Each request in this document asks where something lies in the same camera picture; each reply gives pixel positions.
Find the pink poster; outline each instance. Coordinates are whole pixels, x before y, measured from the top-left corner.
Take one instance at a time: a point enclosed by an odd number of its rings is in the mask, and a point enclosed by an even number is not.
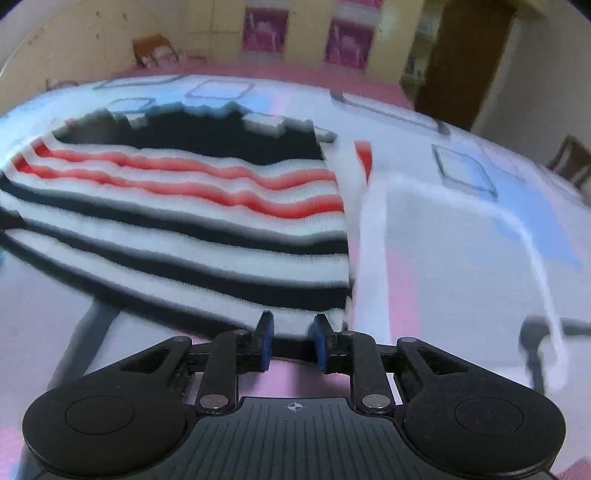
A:
[[[287,10],[247,8],[244,18],[244,49],[282,53],[288,17]]]
[[[382,8],[382,2],[384,0],[340,0],[340,1],[350,3],[350,4],[363,5],[364,7],[380,9],[380,8]]]
[[[373,28],[333,18],[326,43],[326,61],[363,70],[373,38]]]

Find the wooden chair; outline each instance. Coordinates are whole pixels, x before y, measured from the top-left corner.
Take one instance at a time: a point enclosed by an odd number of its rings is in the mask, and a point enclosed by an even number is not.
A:
[[[548,168],[581,189],[591,176],[591,152],[572,135],[568,135]]]

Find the doorway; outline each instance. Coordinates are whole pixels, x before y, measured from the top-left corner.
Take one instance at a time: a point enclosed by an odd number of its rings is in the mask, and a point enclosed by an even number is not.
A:
[[[501,0],[448,0],[417,112],[470,130],[494,78],[515,8]]]

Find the striped sweater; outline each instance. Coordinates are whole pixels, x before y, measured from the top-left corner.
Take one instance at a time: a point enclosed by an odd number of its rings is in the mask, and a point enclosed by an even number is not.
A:
[[[245,112],[99,112],[23,148],[0,178],[0,245],[101,300],[203,336],[281,336],[349,295],[343,202],[312,130]]]

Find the red stripe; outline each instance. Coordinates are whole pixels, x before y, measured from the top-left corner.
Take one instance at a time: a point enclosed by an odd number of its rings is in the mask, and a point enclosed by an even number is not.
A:
[[[219,179],[236,180],[251,179],[261,187],[268,190],[283,190],[311,181],[328,180],[336,183],[335,174],[327,168],[308,168],[292,173],[286,173],[278,177],[261,177],[246,167],[216,168],[197,160],[186,158],[147,158],[140,155],[130,157],[119,152],[107,152],[100,154],[78,153],[70,150],[52,150],[45,144],[34,146],[35,153],[43,158],[59,158],[72,163],[81,163],[88,160],[108,161],[120,167],[137,168],[138,170],[162,170],[177,172],[207,173]]]
[[[374,163],[374,158],[371,153],[371,143],[355,140],[355,149],[357,150],[359,161],[365,170],[365,178],[366,180],[369,180],[369,174],[371,173],[371,168]]]
[[[143,189],[157,195],[187,196],[209,200],[226,207],[243,205],[253,212],[284,219],[300,219],[317,213],[344,212],[343,201],[338,195],[319,195],[315,198],[289,204],[273,203],[252,192],[228,193],[217,187],[200,183],[159,183],[155,181],[132,181],[112,177],[103,172],[89,170],[58,171],[49,167],[32,166],[24,158],[15,162],[15,168],[25,174],[36,175],[44,180],[75,179],[111,185],[121,188]]]

